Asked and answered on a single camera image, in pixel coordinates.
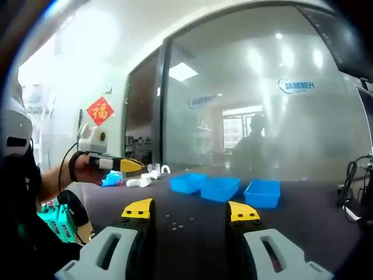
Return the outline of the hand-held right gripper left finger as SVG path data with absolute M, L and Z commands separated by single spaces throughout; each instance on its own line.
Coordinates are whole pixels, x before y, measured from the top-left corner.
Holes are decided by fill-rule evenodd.
M 124 208 L 118 225 L 96 234 L 55 279 L 150 279 L 154 251 L 155 201 L 134 201 Z

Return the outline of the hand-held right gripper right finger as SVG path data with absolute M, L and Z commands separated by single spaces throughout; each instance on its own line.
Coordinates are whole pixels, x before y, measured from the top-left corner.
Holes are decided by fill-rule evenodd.
M 303 249 L 276 229 L 267 229 L 249 205 L 227 203 L 227 268 L 230 279 L 333 279 Z

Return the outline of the person's left hand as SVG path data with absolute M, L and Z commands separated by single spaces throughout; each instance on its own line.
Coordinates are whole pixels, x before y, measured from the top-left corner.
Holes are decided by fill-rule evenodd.
M 75 152 L 69 160 L 69 175 L 73 182 L 102 185 L 109 170 L 103 170 L 89 165 L 89 156 L 83 152 Z

